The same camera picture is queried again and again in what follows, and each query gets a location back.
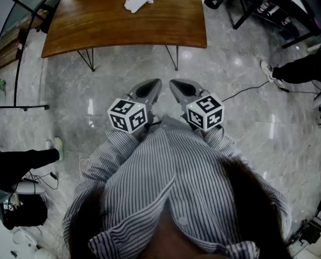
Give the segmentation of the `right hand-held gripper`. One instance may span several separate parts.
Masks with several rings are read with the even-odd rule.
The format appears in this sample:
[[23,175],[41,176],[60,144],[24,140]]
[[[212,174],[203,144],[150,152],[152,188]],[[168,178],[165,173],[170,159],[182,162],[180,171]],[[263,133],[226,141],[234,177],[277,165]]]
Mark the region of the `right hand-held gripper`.
[[193,101],[203,88],[193,80],[172,79],[169,88],[176,101],[185,106],[183,118],[190,125],[208,132],[224,119],[224,104],[215,93],[208,93]]

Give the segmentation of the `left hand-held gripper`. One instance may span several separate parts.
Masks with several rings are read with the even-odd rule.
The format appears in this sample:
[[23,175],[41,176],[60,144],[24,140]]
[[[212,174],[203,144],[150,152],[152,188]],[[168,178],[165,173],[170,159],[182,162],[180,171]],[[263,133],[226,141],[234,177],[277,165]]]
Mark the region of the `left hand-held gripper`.
[[128,134],[149,127],[155,119],[152,106],[161,90],[161,79],[149,79],[132,87],[122,98],[117,98],[107,111],[112,127]]

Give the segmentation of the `white plastic object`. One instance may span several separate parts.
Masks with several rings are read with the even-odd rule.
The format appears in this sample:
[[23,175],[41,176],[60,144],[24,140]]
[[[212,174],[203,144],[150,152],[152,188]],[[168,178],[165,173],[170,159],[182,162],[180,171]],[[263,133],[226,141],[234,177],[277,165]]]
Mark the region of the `white plastic object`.
[[153,4],[153,0],[126,0],[124,7],[131,13],[136,13],[145,3]]

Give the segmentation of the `person's left forearm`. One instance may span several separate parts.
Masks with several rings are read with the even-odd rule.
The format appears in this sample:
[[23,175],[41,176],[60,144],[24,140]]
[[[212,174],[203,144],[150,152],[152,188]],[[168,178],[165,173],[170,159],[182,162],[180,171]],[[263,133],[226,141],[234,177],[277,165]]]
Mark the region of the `person's left forearm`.
[[87,170],[81,175],[81,183],[105,184],[139,146],[149,127],[149,124],[144,125],[132,134],[107,129],[107,141],[90,156]]

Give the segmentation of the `person's right forearm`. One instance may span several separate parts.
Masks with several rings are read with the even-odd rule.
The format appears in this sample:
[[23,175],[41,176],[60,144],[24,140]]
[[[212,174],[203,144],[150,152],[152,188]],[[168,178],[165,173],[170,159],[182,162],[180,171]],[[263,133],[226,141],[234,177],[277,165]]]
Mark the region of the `person's right forearm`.
[[239,159],[246,162],[242,151],[235,145],[235,140],[225,131],[222,126],[212,128],[209,132],[203,132],[206,144],[217,150],[220,154],[230,159]]

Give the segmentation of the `black hairpin table leg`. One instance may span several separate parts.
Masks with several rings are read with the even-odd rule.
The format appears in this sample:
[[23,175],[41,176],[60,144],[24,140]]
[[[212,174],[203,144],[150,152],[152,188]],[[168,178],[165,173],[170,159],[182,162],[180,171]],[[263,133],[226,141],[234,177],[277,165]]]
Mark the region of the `black hairpin table leg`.
[[81,59],[90,68],[90,70],[92,72],[94,72],[95,71],[95,67],[94,67],[94,51],[93,51],[93,49],[91,49],[91,51],[89,51],[88,49],[85,49],[86,56],[84,56],[84,54],[81,51],[77,51],[77,52],[80,55]]
[[179,70],[179,46],[177,45],[175,47],[175,51],[176,51],[175,58],[172,56],[172,54],[171,54],[171,52],[170,52],[170,50],[169,50],[167,45],[165,45],[165,48],[166,48],[166,50],[167,50],[167,52],[168,52],[168,54],[170,56],[170,59],[171,59],[173,65],[174,65],[175,71],[178,71]]

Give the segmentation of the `person's striped shirt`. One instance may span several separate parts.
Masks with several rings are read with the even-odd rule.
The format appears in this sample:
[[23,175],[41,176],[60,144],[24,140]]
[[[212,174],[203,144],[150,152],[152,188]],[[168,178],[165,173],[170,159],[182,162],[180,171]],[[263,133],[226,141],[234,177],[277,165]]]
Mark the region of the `person's striped shirt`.
[[290,227],[279,191],[168,115],[63,219],[70,259],[291,259]]

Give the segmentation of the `black stand bar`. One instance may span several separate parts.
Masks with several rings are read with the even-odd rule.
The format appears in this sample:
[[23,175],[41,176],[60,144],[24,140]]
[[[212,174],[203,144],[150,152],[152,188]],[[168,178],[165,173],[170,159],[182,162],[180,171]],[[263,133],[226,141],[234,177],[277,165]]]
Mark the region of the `black stand bar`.
[[48,110],[50,107],[49,105],[35,105],[35,106],[0,106],[0,109],[22,109],[23,111],[27,111],[31,108],[43,108],[44,110]]

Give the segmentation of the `black bag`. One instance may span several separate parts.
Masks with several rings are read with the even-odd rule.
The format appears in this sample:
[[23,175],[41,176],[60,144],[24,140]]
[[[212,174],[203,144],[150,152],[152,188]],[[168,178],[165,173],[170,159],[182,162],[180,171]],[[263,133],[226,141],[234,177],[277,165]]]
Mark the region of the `black bag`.
[[40,195],[21,195],[22,203],[15,210],[6,210],[3,225],[6,229],[14,227],[36,227],[43,225],[47,220],[47,207]]

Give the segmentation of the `black metal table frame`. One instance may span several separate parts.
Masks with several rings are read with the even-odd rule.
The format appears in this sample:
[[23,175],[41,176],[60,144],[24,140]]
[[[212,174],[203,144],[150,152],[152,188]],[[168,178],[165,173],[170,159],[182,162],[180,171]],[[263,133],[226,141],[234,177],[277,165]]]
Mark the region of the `black metal table frame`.
[[[232,5],[235,0],[227,0]],[[321,25],[306,0],[239,0],[243,15],[233,24],[237,30],[251,15],[261,17],[289,35],[286,49],[310,37],[321,36]]]

